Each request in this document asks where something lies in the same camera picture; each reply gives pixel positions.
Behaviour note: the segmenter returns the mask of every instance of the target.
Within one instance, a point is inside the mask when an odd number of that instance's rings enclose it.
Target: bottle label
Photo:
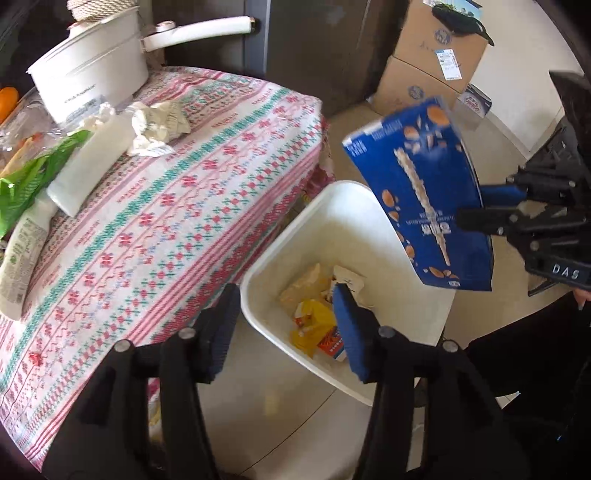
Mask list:
[[[10,303],[21,304],[27,293],[33,268],[47,239],[47,231],[26,219],[4,257],[4,277],[0,279],[0,294]]]

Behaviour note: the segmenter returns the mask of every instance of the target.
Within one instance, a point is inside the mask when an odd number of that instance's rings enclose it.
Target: white saucepan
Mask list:
[[[96,102],[117,106],[129,99],[148,79],[144,52],[202,38],[247,34],[254,28],[251,17],[178,28],[168,21],[157,26],[158,33],[140,38],[137,9],[93,25],[72,25],[68,39],[29,67],[27,72],[57,123],[67,122]]]

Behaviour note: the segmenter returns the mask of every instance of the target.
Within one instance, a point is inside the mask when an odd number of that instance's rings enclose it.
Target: blue cereal box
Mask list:
[[[482,207],[476,173],[436,98],[349,135],[343,146],[378,198],[425,285],[491,289],[491,239],[456,226]]]

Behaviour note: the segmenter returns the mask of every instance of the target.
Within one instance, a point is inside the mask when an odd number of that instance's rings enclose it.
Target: patterned tablecloth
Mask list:
[[[0,320],[0,421],[41,468],[94,368],[119,339],[162,341],[241,275],[310,178],[320,101],[184,67],[137,95],[178,99],[191,133],[165,157],[121,157],[75,219],[57,215],[23,323]]]

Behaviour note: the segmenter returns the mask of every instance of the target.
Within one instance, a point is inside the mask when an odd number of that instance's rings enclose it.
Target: white trash bin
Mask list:
[[[310,358],[290,343],[296,325],[278,298],[316,262],[364,276],[363,299],[380,324],[428,345],[439,340],[455,291],[421,283],[378,200],[354,181],[326,187],[248,269],[241,285],[248,322],[307,369],[371,405],[375,384],[361,383],[347,360],[337,362],[320,350]]]

